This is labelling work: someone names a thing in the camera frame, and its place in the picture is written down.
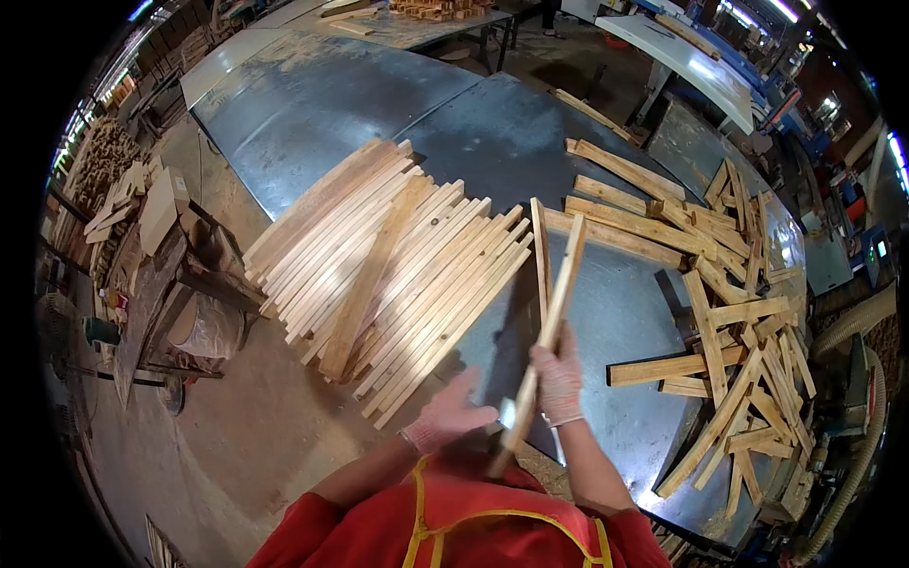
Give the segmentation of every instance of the concrete floor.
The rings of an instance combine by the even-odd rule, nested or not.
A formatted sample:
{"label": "concrete floor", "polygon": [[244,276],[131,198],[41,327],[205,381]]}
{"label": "concrete floor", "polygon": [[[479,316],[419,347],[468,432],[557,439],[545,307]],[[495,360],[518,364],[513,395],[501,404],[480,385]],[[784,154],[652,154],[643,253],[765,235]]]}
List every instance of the concrete floor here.
{"label": "concrete floor", "polygon": [[[557,22],[556,28],[568,39],[544,38],[538,18],[526,22],[505,71],[534,89],[582,95],[595,67],[608,63],[593,103],[622,122],[643,92],[649,62],[633,48],[606,45],[592,26]],[[471,60],[459,65],[480,71]],[[155,151],[165,165],[181,169],[191,196],[235,234],[242,249],[268,226],[224,158],[203,137],[200,144],[188,116]],[[362,403],[351,398],[354,387],[329,386],[298,359],[279,323],[259,321],[245,348],[225,363],[224,379],[187,387],[185,409],[176,418],[152,387],[134,387],[124,411],[112,383],[86,384],[88,407],[94,409],[95,476],[140,563],[150,557],[148,514],[189,565],[244,564],[289,503],[413,420],[441,387],[427,381],[380,433],[360,415]],[[557,464],[532,452],[522,464],[551,493],[570,498]]]}

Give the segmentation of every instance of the flexible hose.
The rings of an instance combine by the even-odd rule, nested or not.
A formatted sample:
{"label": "flexible hose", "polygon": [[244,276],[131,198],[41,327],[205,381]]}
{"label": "flexible hose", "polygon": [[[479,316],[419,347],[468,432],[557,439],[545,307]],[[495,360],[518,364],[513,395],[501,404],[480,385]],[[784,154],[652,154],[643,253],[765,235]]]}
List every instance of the flexible hose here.
{"label": "flexible hose", "polygon": [[821,547],[824,546],[824,543],[827,542],[830,533],[836,527],[836,524],[840,522],[840,517],[843,516],[846,507],[852,501],[855,490],[858,489],[858,484],[864,479],[864,472],[868,469],[868,464],[874,455],[874,449],[877,447],[877,441],[880,440],[881,433],[884,431],[884,412],[887,406],[884,368],[881,366],[881,360],[877,357],[877,353],[873,350],[866,347],[865,354],[874,374],[873,398],[870,401],[872,408],[871,422],[868,423],[868,433],[862,441],[862,449],[855,459],[855,466],[849,472],[849,475],[846,476],[846,481],[843,483],[840,493],[836,495],[834,504],[830,506],[830,511],[821,523],[820,528],[817,529],[808,544],[793,558],[792,562],[796,566],[803,566],[811,561],[821,550]]}
{"label": "flexible hose", "polygon": [[819,355],[838,347],[853,334],[867,335],[881,320],[893,314],[896,314],[896,281],[857,305],[824,330],[811,345],[811,358],[816,359]]}

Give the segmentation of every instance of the forearm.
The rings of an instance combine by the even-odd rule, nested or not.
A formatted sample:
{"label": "forearm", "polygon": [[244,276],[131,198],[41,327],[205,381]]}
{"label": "forearm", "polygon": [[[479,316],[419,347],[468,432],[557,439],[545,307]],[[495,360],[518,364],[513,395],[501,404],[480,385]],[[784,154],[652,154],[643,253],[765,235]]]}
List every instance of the forearm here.
{"label": "forearm", "polygon": [[420,454],[400,435],[392,436],[372,452],[341,467],[313,488],[313,493],[352,509],[383,489],[400,483]]}
{"label": "forearm", "polygon": [[563,424],[558,427],[558,433],[575,503],[607,516],[637,508],[622,476],[600,449],[586,420]]}

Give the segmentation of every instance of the person's right hand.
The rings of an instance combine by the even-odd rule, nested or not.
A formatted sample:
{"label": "person's right hand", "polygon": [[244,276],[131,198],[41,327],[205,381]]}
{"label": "person's right hand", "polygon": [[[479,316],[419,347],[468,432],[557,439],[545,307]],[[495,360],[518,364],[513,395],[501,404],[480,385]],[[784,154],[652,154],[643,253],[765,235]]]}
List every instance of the person's right hand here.
{"label": "person's right hand", "polygon": [[549,424],[561,426],[582,420],[581,359],[577,356],[577,339],[567,321],[562,322],[559,356],[542,345],[530,350],[530,362],[539,378],[538,404]]}

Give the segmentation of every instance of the apron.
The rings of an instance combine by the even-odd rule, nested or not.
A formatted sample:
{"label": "apron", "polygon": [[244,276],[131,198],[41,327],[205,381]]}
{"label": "apron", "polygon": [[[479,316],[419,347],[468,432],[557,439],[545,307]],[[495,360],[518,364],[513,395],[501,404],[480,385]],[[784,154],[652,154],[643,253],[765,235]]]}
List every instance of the apron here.
{"label": "apron", "polygon": [[416,515],[404,568],[417,565],[438,568],[442,563],[445,535],[459,523],[509,515],[536,519],[562,531],[584,554],[584,568],[594,565],[612,568],[606,530],[599,519],[591,519],[571,503],[544,493],[423,475],[429,457],[421,458],[411,472],[416,489]]}

